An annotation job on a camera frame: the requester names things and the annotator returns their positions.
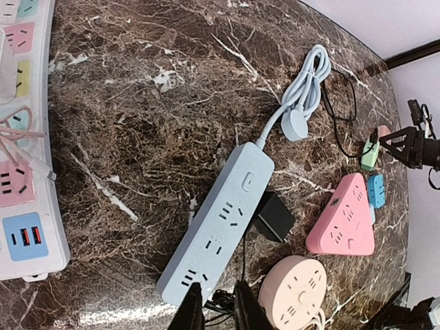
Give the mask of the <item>green plug adapter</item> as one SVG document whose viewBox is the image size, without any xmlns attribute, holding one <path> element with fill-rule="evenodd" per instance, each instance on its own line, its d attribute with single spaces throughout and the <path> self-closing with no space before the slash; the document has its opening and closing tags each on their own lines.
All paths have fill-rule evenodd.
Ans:
<svg viewBox="0 0 440 330">
<path fill-rule="evenodd" d="M 379 155 L 379 147 L 380 143 L 378 141 L 372 143 L 368 140 L 365 143 L 360 160 L 361 169 L 366 171 L 372 171 L 374 169 Z"/>
</svg>

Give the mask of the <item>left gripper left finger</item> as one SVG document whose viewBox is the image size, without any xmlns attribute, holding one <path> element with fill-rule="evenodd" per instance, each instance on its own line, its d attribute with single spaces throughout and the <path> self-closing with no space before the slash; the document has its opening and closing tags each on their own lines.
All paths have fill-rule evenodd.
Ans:
<svg viewBox="0 0 440 330">
<path fill-rule="evenodd" d="M 186 293 L 168 330 L 205 330 L 200 283 L 193 283 Z"/>
</svg>

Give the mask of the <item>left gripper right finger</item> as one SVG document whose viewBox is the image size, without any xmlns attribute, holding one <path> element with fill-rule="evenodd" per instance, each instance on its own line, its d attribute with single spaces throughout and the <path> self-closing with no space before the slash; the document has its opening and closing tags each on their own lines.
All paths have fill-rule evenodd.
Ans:
<svg viewBox="0 0 440 330">
<path fill-rule="evenodd" d="M 235 329 L 269 329 L 269 320 L 245 280 L 238 280 L 234 288 Z"/>
</svg>

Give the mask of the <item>pink cube plug adapter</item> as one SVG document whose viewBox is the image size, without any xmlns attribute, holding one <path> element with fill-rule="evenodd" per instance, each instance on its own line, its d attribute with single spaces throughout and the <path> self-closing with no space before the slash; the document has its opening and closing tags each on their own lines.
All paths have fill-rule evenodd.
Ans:
<svg viewBox="0 0 440 330">
<path fill-rule="evenodd" d="M 391 130 L 386 125 L 380 125 L 377 127 L 378 138 L 382 138 L 391 134 Z"/>
</svg>

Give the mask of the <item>bright blue plug adapter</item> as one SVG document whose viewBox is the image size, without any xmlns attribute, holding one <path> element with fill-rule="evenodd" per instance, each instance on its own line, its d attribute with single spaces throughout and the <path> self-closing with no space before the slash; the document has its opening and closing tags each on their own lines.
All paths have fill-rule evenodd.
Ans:
<svg viewBox="0 0 440 330">
<path fill-rule="evenodd" d="M 368 200 L 374 209 L 379 209 L 385 204 L 385 188 L 383 174 L 369 177 L 367 182 Z"/>
</svg>

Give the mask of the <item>white usb charger with cable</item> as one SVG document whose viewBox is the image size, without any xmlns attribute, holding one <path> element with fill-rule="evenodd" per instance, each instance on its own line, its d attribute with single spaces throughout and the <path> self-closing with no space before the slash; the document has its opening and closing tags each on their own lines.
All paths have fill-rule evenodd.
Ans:
<svg viewBox="0 0 440 330">
<path fill-rule="evenodd" d="M 12 101 L 15 97 L 13 83 L 18 74 L 18 62 L 14 58 L 12 48 L 8 44 L 6 32 L 1 28 L 1 104 Z M 33 171 L 51 181 L 56 180 L 56 173 L 42 160 L 31 156 L 27 151 L 17 146 L 17 141 L 23 139 L 43 138 L 44 134 L 33 132 L 30 125 L 26 130 L 13 129 L 8 125 L 1 126 L 1 151 L 16 167 L 20 160 L 25 160 Z"/>
</svg>

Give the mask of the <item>pink round power socket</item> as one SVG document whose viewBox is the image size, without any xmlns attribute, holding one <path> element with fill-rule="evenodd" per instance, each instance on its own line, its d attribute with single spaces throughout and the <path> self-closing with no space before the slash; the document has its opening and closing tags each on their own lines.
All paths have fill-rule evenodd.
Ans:
<svg viewBox="0 0 440 330">
<path fill-rule="evenodd" d="M 258 293 L 258 303 L 275 329 L 325 328 L 321 305 L 327 273 L 321 262 L 288 256 L 268 272 Z"/>
</svg>

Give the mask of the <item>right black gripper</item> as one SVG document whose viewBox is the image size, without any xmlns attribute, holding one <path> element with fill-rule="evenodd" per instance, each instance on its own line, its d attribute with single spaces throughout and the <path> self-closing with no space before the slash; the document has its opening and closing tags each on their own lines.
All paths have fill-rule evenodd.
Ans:
<svg viewBox="0 0 440 330">
<path fill-rule="evenodd" d="M 431 166 L 439 170 L 439 140 L 426 138 L 424 131 L 418 131 L 413 126 L 385 135 L 379 143 L 389 155 L 408 168 Z"/>
</svg>

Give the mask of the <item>white power strip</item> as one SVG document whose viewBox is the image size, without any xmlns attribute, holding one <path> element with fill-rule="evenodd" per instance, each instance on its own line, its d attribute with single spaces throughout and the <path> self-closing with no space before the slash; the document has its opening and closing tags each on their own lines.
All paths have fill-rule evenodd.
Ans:
<svg viewBox="0 0 440 330">
<path fill-rule="evenodd" d="M 1 2 L 1 279 L 42 281 L 70 251 L 48 111 L 53 1 Z"/>
</svg>

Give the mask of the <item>pink triangular power socket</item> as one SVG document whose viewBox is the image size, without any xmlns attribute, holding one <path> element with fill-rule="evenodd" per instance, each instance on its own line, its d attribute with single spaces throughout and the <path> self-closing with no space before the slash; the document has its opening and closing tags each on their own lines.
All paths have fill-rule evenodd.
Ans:
<svg viewBox="0 0 440 330">
<path fill-rule="evenodd" d="M 362 174 L 345 175 L 307 235 L 313 254 L 370 256 L 375 251 L 371 211 Z"/>
</svg>

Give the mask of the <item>black charger with cable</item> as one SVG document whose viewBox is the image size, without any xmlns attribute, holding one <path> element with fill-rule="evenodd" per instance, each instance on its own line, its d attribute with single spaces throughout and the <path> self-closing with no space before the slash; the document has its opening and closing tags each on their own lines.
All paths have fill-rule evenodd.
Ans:
<svg viewBox="0 0 440 330">
<path fill-rule="evenodd" d="M 331 71 L 340 75 L 349 84 L 351 95 L 353 97 L 353 115 L 348 118 L 343 118 L 336 115 L 336 112 L 329 100 L 327 87 L 325 85 L 322 86 L 324 107 L 332 120 L 336 143 L 342 154 L 349 159 L 360 159 L 362 156 L 371 152 L 372 148 L 368 148 L 366 151 L 360 151 L 351 155 L 345 151 L 344 147 L 342 146 L 338 133 L 339 121 L 352 124 L 357 118 L 358 105 L 355 87 L 347 75 L 336 69 L 332 69 Z M 263 193 L 256 211 L 252 215 L 250 224 L 252 226 L 255 225 L 257 230 L 263 234 L 266 239 L 276 243 L 282 243 L 292 226 L 295 224 L 295 221 L 296 219 L 294 215 L 288 210 L 287 206 L 283 203 L 280 197 L 275 192 L 266 191 Z M 204 307 L 220 314 L 229 315 L 234 309 L 234 295 L 229 294 L 225 290 L 218 289 L 214 292 L 213 299 L 207 300 Z"/>
</svg>

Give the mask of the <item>grey blue power strip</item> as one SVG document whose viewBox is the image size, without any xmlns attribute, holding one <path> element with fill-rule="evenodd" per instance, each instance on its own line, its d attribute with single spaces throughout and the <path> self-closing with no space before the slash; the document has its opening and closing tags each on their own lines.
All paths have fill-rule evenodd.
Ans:
<svg viewBox="0 0 440 330">
<path fill-rule="evenodd" d="M 274 172 L 257 145 L 236 147 L 157 282 L 163 301 L 180 306 L 193 283 L 202 300 L 215 290 Z"/>
</svg>

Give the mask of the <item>light blue plug adapter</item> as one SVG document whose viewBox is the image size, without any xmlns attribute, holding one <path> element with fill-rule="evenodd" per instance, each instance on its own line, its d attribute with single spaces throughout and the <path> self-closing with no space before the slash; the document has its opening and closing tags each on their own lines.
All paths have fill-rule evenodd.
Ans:
<svg viewBox="0 0 440 330">
<path fill-rule="evenodd" d="M 371 225 L 373 226 L 375 224 L 375 221 L 376 221 L 376 219 L 375 219 L 375 209 L 374 209 L 374 206 L 371 203 L 369 203 L 368 205 L 369 205 L 369 210 L 370 210 L 370 214 L 371 214 Z"/>
</svg>

